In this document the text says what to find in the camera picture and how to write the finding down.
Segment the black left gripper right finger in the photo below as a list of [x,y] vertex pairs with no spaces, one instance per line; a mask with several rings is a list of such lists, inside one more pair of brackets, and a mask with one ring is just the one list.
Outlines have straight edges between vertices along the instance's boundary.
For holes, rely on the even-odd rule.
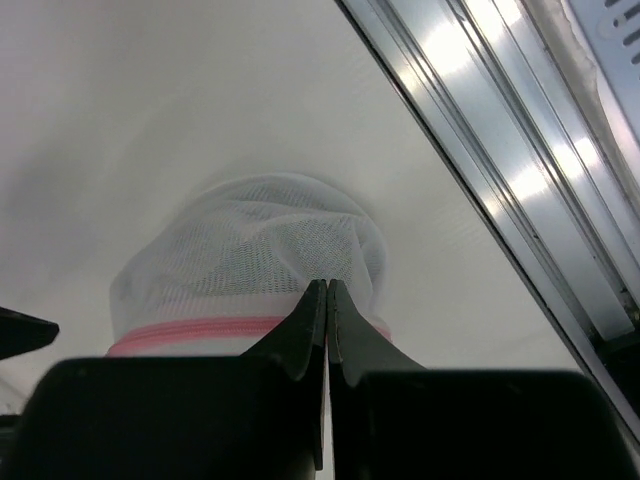
[[600,392],[571,371],[426,368],[332,281],[327,348],[339,479],[627,479]]

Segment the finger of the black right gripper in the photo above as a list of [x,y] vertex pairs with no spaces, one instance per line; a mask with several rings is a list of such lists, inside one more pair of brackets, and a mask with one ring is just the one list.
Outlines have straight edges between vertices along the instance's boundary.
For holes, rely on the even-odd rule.
[[1,308],[2,358],[12,358],[45,348],[54,342],[58,334],[57,323]]

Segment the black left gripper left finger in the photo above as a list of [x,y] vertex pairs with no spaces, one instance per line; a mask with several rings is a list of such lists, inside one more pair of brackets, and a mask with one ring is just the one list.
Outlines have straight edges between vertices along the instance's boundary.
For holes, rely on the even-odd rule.
[[311,479],[323,467],[327,286],[245,353],[73,359],[18,422],[18,479]]

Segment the white mesh pink-trimmed laundry bag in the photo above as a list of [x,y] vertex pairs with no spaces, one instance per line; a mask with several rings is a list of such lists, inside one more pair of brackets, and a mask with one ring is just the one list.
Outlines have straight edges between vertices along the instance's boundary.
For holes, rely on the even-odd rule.
[[112,357],[238,355],[314,280],[341,280],[381,333],[387,251],[341,191],[299,174],[231,181],[188,203],[110,287]]

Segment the aluminium frame rail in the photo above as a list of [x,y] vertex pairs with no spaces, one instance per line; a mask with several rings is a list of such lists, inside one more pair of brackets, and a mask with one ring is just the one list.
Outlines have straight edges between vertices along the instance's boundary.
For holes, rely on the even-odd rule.
[[523,1],[343,9],[623,423],[639,428],[639,217]]

